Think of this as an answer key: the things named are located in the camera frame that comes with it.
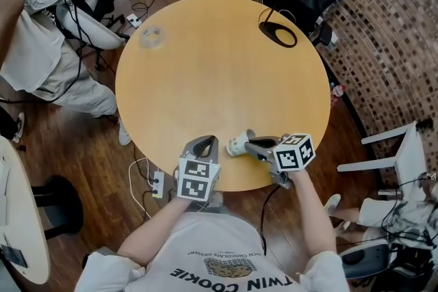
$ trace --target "round wooden table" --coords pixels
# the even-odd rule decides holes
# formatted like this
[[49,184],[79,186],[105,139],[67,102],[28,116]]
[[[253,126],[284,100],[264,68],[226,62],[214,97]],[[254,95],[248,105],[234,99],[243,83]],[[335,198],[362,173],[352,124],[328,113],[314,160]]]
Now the round wooden table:
[[[330,89],[320,56],[277,12],[270,21],[293,29],[298,44],[284,48],[262,34],[266,9],[249,0],[182,0],[132,35],[117,68],[117,104],[134,143],[165,172],[172,174],[187,142],[212,134],[222,166],[216,189],[256,189],[271,183],[268,165],[230,157],[229,139],[250,128],[257,136],[310,133],[315,147],[321,142]],[[164,33],[154,49],[142,43],[151,26]]]

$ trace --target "brick wall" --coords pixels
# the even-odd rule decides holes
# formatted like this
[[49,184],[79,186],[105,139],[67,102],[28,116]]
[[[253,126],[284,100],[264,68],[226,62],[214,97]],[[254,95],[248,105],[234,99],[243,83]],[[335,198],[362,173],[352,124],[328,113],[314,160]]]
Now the brick wall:
[[[368,135],[431,117],[438,126],[438,0],[339,0],[324,15],[339,37],[320,52],[347,85]],[[437,169],[438,139],[422,135]],[[384,155],[388,147],[377,149]]]

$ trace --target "person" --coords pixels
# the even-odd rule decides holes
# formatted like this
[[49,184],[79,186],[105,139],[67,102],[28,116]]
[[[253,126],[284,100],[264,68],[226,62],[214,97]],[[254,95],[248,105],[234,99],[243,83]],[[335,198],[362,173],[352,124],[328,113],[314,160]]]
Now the person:
[[[335,228],[335,236],[351,243],[387,238],[412,248],[431,250],[438,262],[434,242],[438,234],[438,184],[434,172],[421,174],[402,200],[366,198],[361,208],[337,208],[341,196],[331,196],[324,208],[331,217],[343,220]],[[365,230],[348,230],[351,223]]]
[[[25,0],[0,0],[0,75],[15,90],[50,101],[77,78],[79,58],[48,16],[30,16],[24,7]],[[127,145],[131,138],[119,118],[116,96],[80,64],[79,78],[54,103],[95,118],[117,116],[119,142]]]
[[14,120],[8,112],[0,107],[0,135],[15,143],[19,143],[25,129],[25,114],[20,112]]
[[309,174],[289,178],[312,257],[299,283],[263,255],[248,222],[217,206],[186,213],[191,200],[176,197],[133,231],[116,255],[92,253],[75,291],[349,291],[333,227]]

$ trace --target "cookie graphic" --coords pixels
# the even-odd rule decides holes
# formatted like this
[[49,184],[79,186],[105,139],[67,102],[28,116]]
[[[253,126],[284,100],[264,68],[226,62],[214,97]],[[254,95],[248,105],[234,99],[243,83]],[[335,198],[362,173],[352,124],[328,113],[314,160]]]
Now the cookie graphic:
[[223,265],[215,261],[209,261],[208,266],[210,267],[211,270],[213,270],[214,273],[218,274],[223,278],[229,278],[234,273],[234,269],[232,267],[227,267],[226,265]]
[[208,274],[220,276],[221,278],[243,278],[251,274],[252,271],[257,271],[257,268],[250,259],[230,259],[227,261],[219,261],[214,258],[204,259],[205,267]]
[[230,278],[243,278],[244,276],[251,274],[251,268],[245,265],[233,267],[233,270],[233,275],[231,275]]

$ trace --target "gray pants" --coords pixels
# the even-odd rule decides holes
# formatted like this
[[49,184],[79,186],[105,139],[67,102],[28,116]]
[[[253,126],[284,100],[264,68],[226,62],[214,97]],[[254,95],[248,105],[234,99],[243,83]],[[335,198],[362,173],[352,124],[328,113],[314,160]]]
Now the gray pants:
[[[32,94],[46,101],[59,96],[75,80],[78,67],[79,57],[69,43],[64,41],[57,66]],[[91,114],[95,118],[109,116],[117,111],[116,95],[95,81],[83,64],[78,80],[54,103],[73,111]]]

